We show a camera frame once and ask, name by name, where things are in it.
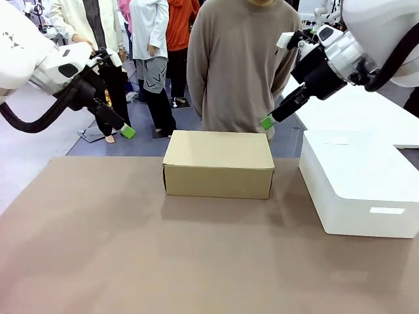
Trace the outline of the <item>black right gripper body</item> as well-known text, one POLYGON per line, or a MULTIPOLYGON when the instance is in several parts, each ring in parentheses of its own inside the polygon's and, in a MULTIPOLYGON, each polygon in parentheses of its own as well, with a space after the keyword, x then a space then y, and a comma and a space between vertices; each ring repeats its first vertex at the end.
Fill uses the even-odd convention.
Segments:
POLYGON ((321 45, 315 47, 296 64, 291 75, 300 84, 289 96, 326 100, 347 85, 329 66, 321 45))

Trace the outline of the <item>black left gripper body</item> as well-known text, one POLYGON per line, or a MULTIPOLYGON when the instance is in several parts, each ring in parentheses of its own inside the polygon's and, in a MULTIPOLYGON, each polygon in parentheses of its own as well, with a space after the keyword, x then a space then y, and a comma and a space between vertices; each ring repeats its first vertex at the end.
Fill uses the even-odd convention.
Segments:
POLYGON ((71 81, 71 87, 76 89, 75 95, 69 101, 69 108, 79 111, 97 111, 104 104, 104 80, 90 67, 86 66, 71 81))

